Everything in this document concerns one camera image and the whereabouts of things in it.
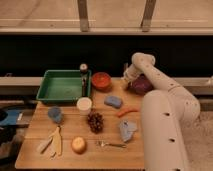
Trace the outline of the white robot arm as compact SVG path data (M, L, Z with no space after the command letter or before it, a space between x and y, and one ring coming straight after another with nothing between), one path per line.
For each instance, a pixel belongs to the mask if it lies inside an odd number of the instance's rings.
M124 71L122 88L144 74L154 89L141 103L145 171L190 171L180 124L193 122L200 103L181 84L155 67L155 57L134 53Z

